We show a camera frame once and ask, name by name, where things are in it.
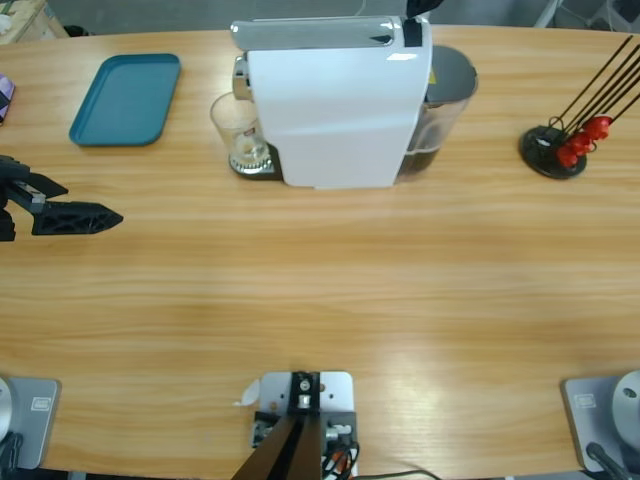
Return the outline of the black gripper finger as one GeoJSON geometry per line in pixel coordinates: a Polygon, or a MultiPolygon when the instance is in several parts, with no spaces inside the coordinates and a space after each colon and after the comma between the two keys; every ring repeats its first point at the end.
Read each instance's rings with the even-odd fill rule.
{"type": "Polygon", "coordinates": [[[408,18],[417,17],[439,7],[444,0],[407,0],[406,16],[408,18]]]}

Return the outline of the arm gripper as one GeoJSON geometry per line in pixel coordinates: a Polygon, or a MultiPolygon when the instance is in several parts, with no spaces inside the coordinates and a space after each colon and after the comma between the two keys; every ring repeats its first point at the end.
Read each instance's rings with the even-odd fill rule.
{"type": "Polygon", "coordinates": [[[13,157],[1,156],[1,241],[15,239],[15,223],[6,210],[11,200],[33,216],[32,234],[89,235],[109,230],[124,217],[108,207],[92,202],[54,202],[68,189],[49,177],[33,173],[13,157]]]}

